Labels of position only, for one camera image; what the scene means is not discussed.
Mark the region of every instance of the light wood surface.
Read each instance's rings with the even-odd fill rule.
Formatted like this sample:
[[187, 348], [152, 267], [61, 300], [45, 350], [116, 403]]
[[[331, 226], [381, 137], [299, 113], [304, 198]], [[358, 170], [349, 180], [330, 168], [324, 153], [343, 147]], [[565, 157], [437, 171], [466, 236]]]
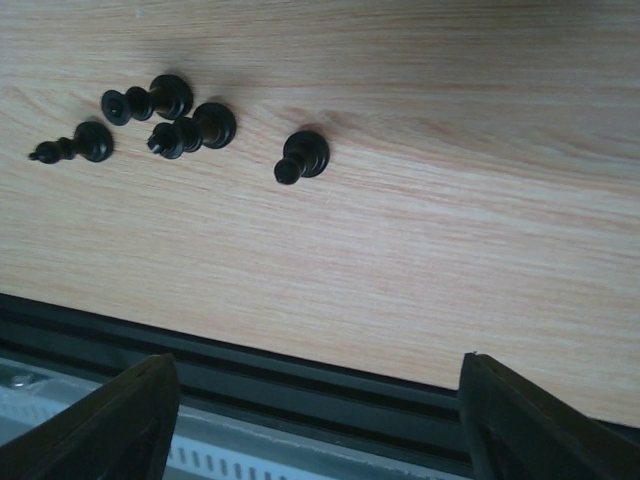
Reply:
[[[0, 1], [0, 291], [640, 426], [640, 4]], [[179, 71], [236, 140], [27, 161]], [[315, 125], [332, 162], [277, 185]]]

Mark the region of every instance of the tabletop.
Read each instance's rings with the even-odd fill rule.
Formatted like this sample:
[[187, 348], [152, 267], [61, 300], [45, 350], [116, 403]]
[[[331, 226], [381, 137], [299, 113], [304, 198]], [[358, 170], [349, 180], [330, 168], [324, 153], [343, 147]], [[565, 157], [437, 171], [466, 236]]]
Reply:
[[[0, 291], [456, 388], [494, 356], [640, 426], [640, 4], [0, 1]], [[176, 72], [222, 150], [29, 162]], [[325, 135], [314, 179], [274, 180]]]

